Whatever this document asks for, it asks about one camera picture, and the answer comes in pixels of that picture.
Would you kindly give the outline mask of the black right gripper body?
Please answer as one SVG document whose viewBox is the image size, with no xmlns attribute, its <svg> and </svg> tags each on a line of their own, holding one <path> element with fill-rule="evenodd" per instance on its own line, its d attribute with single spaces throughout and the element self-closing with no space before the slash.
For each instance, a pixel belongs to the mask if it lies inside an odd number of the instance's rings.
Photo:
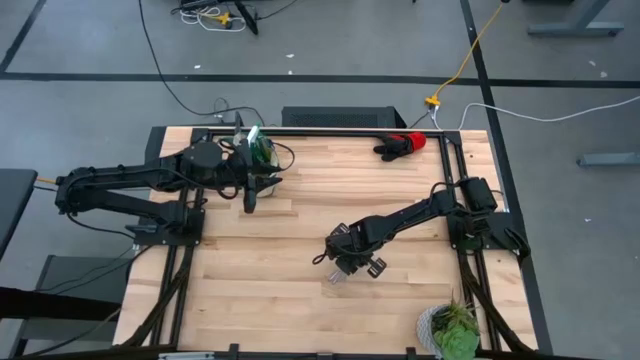
<svg viewBox="0 0 640 360">
<path fill-rule="evenodd" d="M 360 226 L 347 226 L 340 223 L 325 238 L 324 256 L 331 261 L 336 256 L 347 256 L 348 262 L 351 259 L 361 259 L 364 262 L 363 267 L 366 267 L 366 273 L 376 279 L 384 272 L 387 263 L 380 257 L 374 259 L 373 255 L 384 244 L 385 240 L 370 240 Z"/>
</svg>

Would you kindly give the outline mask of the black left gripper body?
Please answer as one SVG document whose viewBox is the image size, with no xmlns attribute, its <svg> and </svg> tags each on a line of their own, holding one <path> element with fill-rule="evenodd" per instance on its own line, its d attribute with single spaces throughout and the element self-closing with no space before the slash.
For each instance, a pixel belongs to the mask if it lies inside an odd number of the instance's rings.
<svg viewBox="0 0 640 360">
<path fill-rule="evenodd" d="M 247 185 L 248 170 L 250 165 L 250 148 L 247 142 L 240 142 L 234 145 L 230 142 L 224 143 L 225 147 L 231 151 L 227 158 L 227 165 L 230 168 L 232 184 L 236 189 L 242 189 L 247 193 L 250 188 Z"/>
</svg>

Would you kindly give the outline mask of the green spray bottle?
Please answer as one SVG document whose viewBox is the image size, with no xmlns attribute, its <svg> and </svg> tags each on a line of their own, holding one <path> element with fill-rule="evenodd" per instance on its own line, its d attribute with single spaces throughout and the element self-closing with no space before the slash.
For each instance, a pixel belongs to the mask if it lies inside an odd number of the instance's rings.
<svg viewBox="0 0 640 360">
<path fill-rule="evenodd" d="M 262 134 L 259 125 L 254 125 L 246 136 L 248 145 L 252 151 L 259 151 L 264 148 L 265 136 Z"/>
</svg>

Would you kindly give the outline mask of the black red gardening glove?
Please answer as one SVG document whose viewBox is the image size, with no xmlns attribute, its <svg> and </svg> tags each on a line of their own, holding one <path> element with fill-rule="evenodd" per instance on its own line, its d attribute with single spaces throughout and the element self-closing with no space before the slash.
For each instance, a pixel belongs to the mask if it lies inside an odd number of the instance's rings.
<svg viewBox="0 0 640 360">
<path fill-rule="evenodd" d="M 408 134 L 379 136 L 380 145 L 376 145 L 373 151 L 381 156 L 384 162 L 392 162 L 400 157 L 410 155 L 426 145 L 426 136 L 419 132 Z"/>
</svg>

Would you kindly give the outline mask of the cream green gardening bag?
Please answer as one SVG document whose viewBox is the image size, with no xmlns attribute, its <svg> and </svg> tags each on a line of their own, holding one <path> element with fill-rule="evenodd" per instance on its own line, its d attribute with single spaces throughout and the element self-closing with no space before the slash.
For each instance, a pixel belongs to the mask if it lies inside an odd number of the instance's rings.
<svg viewBox="0 0 640 360">
<path fill-rule="evenodd" d="M 237 133 L 235 134 L 233 137 L 222 137 L 218 140 L 218 144 L 227 149 L 224 145 L 225 142 L 230 142 L 233 143 L 234 145 L 237 145 L 240 143 L 240 141 L 242 139 L 246 139 L 247 135 L 243 135 L 242 133 Z M 277 159 L 278 159 L 278 164 L 275 166 L 269 165 L 269 164 L 265 164 L 265 163 L 261 163 L 260 161 L 258 161 L 253 154 L 253 159 L 256 163 L 260 163 L 261 165 L 261 173 L 260 174 L 255 174 L 258 177 L 276 177 L 277 173 L 282 171 L 282 168 L 280 167 L 280 163 L 279 163 L 279 158 L 277 155 Z"/>
</svg>

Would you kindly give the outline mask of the black computer tower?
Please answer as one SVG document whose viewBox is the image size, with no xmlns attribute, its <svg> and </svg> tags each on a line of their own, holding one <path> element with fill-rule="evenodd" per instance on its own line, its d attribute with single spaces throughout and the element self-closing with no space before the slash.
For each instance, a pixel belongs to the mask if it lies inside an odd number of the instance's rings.
<svg viewBox="0 0 640 360">
<path fill-rule="evenodd" d="M 387 107 L 284 107 L 283 127 L 391 128 L 407 124 L 393 106 Z"/>
</svg>

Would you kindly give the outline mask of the potted succulent plant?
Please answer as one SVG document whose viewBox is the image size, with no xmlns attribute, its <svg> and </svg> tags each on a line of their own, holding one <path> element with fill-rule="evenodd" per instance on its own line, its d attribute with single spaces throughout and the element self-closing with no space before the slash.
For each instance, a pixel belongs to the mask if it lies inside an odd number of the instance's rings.
<svg viewBox="0 0 640 360">
<path fill-rule="evenodd" d="M 429 307 L 416 322 L 419 343 L 437 360 L 474 360 L 480 345 L 480 330 L 474 307 L 452 299 Z"/>
</svg>

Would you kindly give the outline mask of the black tripod leg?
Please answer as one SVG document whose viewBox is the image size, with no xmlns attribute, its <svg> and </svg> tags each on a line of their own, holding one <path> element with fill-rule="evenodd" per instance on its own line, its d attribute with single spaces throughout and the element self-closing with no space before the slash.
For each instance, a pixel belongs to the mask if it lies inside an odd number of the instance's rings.
<svg viewBox="0 0 640 360">
<path fill-rule="evenodd" d="M 238 11 L 240 12 L 240 14 L 241 14 L 243 20 L 245 21 L 247 27 L 249 28 L 249 30 L 254 35 L 258 35 L 259 34 L 259 29 L 258 29 L 258 26 L 257 26 L 257 22 L 255 20 L 255 17 L 252 16 L 249 13 L 249 10 L 244 5 L 242 0 L 233 0 L 233 2 L 234 2 L 234 5 L 236 6 L 236 8 L 238 9 Z"/>
</svg>

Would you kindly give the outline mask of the black desk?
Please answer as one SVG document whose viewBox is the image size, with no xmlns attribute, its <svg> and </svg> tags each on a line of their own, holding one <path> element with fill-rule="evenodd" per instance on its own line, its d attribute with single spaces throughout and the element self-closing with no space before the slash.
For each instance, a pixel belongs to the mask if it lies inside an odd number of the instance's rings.
<svg viewBox="0 0 640 360">
<path fill-rule="evenodd" d="M 0 260 L 34 190 L 37 172 L 0 168 Z"/>
</svg>

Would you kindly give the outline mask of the grey desk foot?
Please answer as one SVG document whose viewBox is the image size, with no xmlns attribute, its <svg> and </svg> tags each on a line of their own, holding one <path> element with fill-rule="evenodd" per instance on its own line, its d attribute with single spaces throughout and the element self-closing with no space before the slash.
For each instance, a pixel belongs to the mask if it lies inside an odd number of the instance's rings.
<svg viewBox="0 0 640 360">
<path fill-rule="evenodd" d="M 640 165 L 640 152 L 583 154 L 576 160 L 580 167 Z"/>
<path fill-rule="evenodd" d="M 588 1 L 584 11 L 573 20 L 529 25 L 527 34 L 539 37 L 616 37 L 625 29 L 623 22 L 595 20 L 610 0 Z"/>
</svg>

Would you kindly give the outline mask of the silver metal bracket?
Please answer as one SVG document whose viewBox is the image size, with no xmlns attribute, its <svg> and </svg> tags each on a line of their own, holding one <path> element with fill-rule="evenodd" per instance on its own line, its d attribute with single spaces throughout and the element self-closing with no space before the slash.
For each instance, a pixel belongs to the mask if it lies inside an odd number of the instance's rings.
<svg viewBox="0 0 640 360">
<path fill-rule="evenodd" d="M 157 360 L 216 360 L 214 352 L 161 353 Z"/>
</svg>

